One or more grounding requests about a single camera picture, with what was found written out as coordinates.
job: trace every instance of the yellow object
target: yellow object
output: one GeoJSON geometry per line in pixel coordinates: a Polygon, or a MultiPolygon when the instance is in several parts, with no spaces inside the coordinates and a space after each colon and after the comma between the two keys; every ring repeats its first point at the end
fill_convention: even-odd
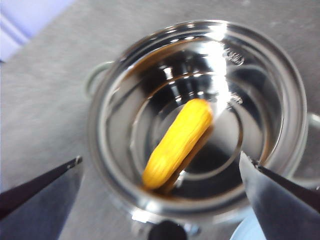
{"type": "Polygon", "coordinates": [[[195,98],[185,104],[144,169],[142,182],[148,189],[157,189],[170,178],[211,125],[212,119],[212,110],[206,100],[195,98]]]}

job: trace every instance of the metal bowl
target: metal bowl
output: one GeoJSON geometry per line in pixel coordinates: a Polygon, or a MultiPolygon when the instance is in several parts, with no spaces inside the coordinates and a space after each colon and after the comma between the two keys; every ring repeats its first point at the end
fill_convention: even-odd
{"type": "Polygon", "coordinates": [[[300,75],[275,43],[238,24],[190,21],[143,38],[111,66],[94,94],[89,145],[132,219],[218,223],[248,204],[240,151],[289,177],[305,148],[306,117],[300,75]],[[169,194],[145,190],[151,152],[193,98],[210,101],[212,133],[169,194]]]}

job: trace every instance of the pot handle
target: pot handle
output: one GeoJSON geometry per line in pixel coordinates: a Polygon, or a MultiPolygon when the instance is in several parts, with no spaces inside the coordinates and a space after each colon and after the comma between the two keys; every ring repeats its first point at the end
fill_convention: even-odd
{"type": "MultiPolygon", "coordinates": [[[[314,128],[318,131],[320,131],[320,115],[308,112],[307,115],[308,119],[308,128],[314,128]]],[[[308,189],[316,189],[317,191],[320,191],[320,177],[315,178],[306,178],[306,177],[292,177],[292,181],[296,184],[303,186],[308,189]]]]}
{"type": "Polygon", "coordinates": [[[85,84],[84,84],[84,92],[88,98],[93,97],[94,91],[92,90],[92,88],[93,88],[93,83],[95,82],[97,75],[99,75],[103,71],[108,70],[113,63],[114,63],[114,61],[102,62],[102,63],[96,65],[91,70],[91,72],[89,72],[89,74],[86,76],[85,84]]]}

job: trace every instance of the gray surface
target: gray surface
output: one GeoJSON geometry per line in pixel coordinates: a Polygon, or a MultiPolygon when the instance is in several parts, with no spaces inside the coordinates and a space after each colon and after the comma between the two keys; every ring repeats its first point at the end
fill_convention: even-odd
{"type": "MultiPolygon", "coordinates": [[[[1,68],[1,189],[13,188],[76,155],[85,177],[61,240],[134,239],[90,161],[84,77],[164,26],[196,19],[239,22],[278,42],[303,78],[308,108],[320,113],[320,4],[316,0],[78,0],[1,68]]],[[[312,134],[314,149],[320,137],[312,134]]],[[[307,153],[299,175],[319,175],[307,153]]],[[[228,239],[236,225],[201,239],[228,239]]]]}

